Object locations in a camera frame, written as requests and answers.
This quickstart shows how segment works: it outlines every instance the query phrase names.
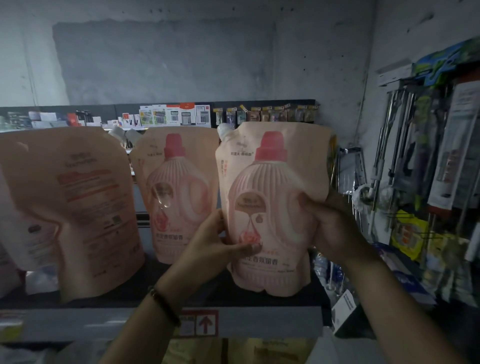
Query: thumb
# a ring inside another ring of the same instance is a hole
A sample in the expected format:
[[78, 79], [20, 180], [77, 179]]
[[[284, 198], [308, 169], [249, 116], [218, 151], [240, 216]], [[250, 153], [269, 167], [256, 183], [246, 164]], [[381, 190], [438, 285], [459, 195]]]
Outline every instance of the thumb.
[[298, 199], [300, 206], [305, 211], [311, 213], [319, 222], [328, 222], [332, 213], [336, 212], [334, 208], [329, 207], [322, 202], [314, 202], [305, 193], [301, 193]]
[[228, 250], [229, 260], [238, 260], [258, 254], [262, 251], [262, 246], [260, 244], [235, 244], [235, 245], [226, 245]]

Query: hand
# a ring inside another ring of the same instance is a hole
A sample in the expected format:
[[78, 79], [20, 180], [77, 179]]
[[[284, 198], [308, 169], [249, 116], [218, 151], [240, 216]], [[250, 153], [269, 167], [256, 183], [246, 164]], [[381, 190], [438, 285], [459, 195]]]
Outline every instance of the hand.
[[185, 300], [202, 284], [216, 277], [227, 264], [258, 254], [260, 244], [226, 245], [219, 233], [225, 231], [222, 210], [215, 210], [200, 225], [189, 244], [156, 287], [169, 299]]
[[348, 269], [380, 259], [360, 233], [341, 194], [331, 190], [325, 202], [314, 202], [301, 194], [299, 203], [318, 220], [313, 243], [329, 260]]

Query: white spout cap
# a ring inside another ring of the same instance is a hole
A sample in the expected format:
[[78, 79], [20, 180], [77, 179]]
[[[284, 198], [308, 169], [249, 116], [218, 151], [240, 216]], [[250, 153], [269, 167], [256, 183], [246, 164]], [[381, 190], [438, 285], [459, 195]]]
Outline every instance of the white spout cap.
[[108, 132], [110, 135], [114, 136], [120, 143], [127, 144], [127, 138], [125, 138], [125, 132], [119, 126], [114, 126], [112, 130]]
[[134, 129], [130, 129], [130, 130], [127, 130], [127, 132], [125, 133], [125, 136], [133, 144], [133, 146], [135, 146], [138, 142], [138, 139], [142, 137], [142, 134], [140, 134], [138, 131]]
[[221, 141], [224, 141], [225, 140], [225, 137], [230, 134], [234, 129], [229, 125], [227, 124], [226, 122], [223, 123], [223, 124], [220, 124], [216, 131], [218, 132], [218, 136], [220, 137], [220, 140]]

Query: pink pouch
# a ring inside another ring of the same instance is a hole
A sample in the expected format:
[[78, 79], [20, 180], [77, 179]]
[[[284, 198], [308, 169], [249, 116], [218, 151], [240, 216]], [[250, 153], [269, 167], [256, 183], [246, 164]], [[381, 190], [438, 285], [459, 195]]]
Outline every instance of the pink pouch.
[[56, 225], [63, 301], [104, 294], [144, 263], [127, 153], [101, 128], [0, 134], [0, 164], [12, 201]]
[[130, 153], [158, 260], [174, 263], [216, 208], [215, 129], [149, 128]]
[[238, 286], [287, 297], [310, 283], [307, 247], [317, 222], [298, 196], [326, 199], [330, 135], [319, 125], [247, 122], [222, 138], [216, 159], [229, 238], [263, 246], [232, 264]]

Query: pink bottle cap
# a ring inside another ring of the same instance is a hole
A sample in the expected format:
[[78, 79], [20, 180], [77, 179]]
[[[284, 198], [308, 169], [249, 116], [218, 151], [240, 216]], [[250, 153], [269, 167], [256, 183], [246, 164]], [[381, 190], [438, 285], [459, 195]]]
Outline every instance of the pink bottle cap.
[[185, 148], [181, 144], [181, 135], [177, 133], [167, 134], [167, 140], [163, 151], [165, 153], [165, 158], [184, 157]]
[[260, 147], [255, 153], [255, 160], [287, 161], [287, 150], [283, 148], [283, 134], [281, 132], [265, 132]]

